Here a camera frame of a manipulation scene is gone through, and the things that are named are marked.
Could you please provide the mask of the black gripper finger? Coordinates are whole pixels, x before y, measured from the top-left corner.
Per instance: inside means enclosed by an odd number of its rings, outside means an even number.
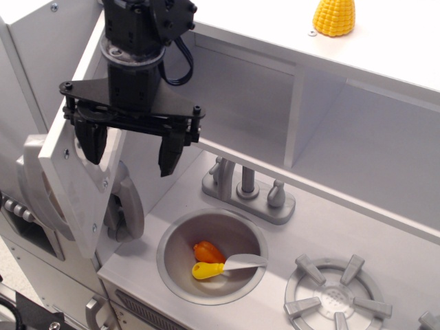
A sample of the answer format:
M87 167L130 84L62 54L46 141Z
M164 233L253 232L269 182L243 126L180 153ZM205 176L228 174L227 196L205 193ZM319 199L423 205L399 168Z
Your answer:
M162 137L158 159L161 177L166 177L173 174L181 157L183 148L183 132L172 131L169 135Z
M74 128L86 159L99 165L107 144L107 127L80 118L75 119Z

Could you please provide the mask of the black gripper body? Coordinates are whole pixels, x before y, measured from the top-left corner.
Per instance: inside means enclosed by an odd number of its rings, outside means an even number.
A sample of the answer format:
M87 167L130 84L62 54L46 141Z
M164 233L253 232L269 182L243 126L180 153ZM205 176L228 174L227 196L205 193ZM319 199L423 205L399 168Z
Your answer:
M60 84L66 99L65 118L170 137L182 134L185 144L197 143L205 109L174 92L159 75L151 81L143 71Z

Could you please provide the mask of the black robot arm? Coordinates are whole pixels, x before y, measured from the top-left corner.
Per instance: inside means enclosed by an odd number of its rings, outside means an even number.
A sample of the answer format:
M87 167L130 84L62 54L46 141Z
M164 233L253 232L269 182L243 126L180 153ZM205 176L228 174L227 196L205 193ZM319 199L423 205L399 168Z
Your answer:
M197 142L203 108L175 92L192 77L166 76L166 48L176 45L189 65L193 57L182 35L195 26L191 1L105 1L100 49L107 77L60 85L64 117L75 129L88 161L99 164L108 128L160 136L162 176L173 173L183 148Z

